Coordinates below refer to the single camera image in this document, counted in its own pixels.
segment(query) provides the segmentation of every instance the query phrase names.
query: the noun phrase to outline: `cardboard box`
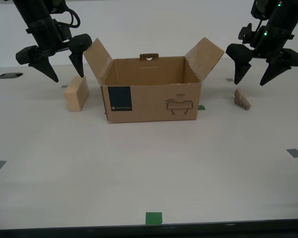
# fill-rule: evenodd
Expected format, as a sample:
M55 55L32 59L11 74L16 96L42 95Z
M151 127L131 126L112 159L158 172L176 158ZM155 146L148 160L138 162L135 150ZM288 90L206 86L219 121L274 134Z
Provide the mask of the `cardboard box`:
M202 81L224 51L203 38L184 57L112 59L99 39L84 52L109 123L195 120Z

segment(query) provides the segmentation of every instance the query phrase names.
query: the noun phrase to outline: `white tabletop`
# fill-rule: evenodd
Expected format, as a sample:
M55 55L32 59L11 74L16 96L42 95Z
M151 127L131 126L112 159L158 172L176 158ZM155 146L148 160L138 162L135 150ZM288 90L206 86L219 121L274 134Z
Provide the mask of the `white tabletop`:
M222 59L202 86L194 121L108 124L99 85L67 111L54 83L29 67L0 79L0 229L298 218L298 68L266 86L254 60L239 84L252 104L234 104L234 65Z

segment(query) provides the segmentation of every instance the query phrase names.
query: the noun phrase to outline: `green tape marker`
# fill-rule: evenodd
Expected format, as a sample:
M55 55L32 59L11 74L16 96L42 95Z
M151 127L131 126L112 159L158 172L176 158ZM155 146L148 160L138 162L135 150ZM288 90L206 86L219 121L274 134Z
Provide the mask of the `green tape marker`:
M146 225L161 225L162 212L146 212Z
M201 104L201 105L199 105L199 111L200 110L205 110L205 107Z

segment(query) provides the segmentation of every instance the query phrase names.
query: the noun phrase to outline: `wooden block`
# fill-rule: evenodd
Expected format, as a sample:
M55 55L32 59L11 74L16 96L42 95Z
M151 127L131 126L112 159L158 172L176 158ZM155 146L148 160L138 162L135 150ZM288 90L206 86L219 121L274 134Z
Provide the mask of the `wooden block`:
M75 76L65 91L65 100L70 112L80 112L89 96L86 77Z

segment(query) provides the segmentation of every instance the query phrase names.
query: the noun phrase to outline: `printed diagram on box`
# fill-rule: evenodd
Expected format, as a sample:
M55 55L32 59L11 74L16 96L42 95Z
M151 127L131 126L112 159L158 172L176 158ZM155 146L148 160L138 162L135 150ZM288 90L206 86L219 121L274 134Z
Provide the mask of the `printed diagram on box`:
M175 115L174 110L185 110L184 114L186 115L190 109L193 109L192 101L178 102L174 99L168 99L165 103L167 104L167 110L170 110L172 115Z

